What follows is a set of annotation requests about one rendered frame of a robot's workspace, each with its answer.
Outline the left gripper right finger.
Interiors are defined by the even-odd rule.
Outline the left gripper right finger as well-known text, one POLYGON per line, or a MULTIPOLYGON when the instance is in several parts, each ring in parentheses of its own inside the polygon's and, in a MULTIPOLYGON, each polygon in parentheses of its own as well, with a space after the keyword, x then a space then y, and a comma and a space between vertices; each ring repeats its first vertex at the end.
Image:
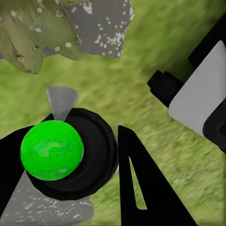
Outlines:
POLYGON ((136 133, 118 127, 121 226, 197 226, 136 133), (146 203, 137 208, 129 157, 146 203))

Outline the insectifuge atomizer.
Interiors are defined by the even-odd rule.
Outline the insectifuge atomizer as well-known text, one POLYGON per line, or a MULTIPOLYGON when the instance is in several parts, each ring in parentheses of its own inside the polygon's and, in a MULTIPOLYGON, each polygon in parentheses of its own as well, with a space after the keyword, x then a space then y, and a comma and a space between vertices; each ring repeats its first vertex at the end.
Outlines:
POLYGON ((79 93, 47 89, 52 113, 25 135, 20 156, 33 186, 43 195, 79 200, 95 194, 117 172, 118 141, 97 113, 73 108, 79 93))

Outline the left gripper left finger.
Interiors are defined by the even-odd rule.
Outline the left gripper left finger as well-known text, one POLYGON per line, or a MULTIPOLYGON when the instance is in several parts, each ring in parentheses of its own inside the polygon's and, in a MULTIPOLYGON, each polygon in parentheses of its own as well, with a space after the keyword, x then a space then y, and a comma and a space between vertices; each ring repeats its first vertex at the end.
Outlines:
POLYGON ((25 170, 20 147, 32 128, 33 125, 19 129, 0 140, 0 217, 25 170))

